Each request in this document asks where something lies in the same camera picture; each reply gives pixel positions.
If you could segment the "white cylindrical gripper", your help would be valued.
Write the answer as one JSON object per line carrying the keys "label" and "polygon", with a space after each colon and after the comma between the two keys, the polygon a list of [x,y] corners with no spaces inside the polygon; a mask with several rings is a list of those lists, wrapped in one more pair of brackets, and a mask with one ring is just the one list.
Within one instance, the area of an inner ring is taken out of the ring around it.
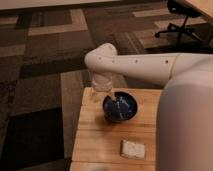
{"label": "white cylindrical gripper", "polygon": [[[108,92],[112,89],[112,74],[111,73],[94,73],[92,75],[92,87],[98,92]],[[115,101],[116,96],[113,91],[108,93],[110,98]]]}

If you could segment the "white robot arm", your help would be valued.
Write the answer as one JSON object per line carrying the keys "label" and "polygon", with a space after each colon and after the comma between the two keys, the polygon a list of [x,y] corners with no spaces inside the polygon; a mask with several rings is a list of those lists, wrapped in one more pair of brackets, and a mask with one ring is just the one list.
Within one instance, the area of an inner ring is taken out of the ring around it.
{"label": "white robot arm", "polygon": [[92,86],[111,88],[114,73],[161,85],[156,171],[213,171],[213,54],[120,55],[105,43],[85,55]]}

